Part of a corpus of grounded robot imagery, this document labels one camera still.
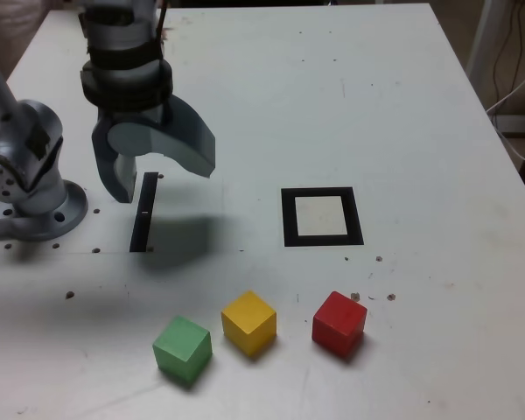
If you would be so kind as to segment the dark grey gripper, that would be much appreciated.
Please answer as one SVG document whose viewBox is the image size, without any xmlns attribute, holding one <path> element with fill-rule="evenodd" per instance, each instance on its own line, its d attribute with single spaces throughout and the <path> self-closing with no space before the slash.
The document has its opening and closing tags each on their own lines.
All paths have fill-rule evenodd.
<svg viewBox="0 0 525 420">
<path fill-rule="evenodd" d="M 159 154 L 190 173 L 209 178 L 215 169 L 215 136 L 200 115 L 176 95 L 161 100 L 100 98 L 92 133 L 101 182 L 119 203 L 131 203 L 135 157 Z"/>
</svg>

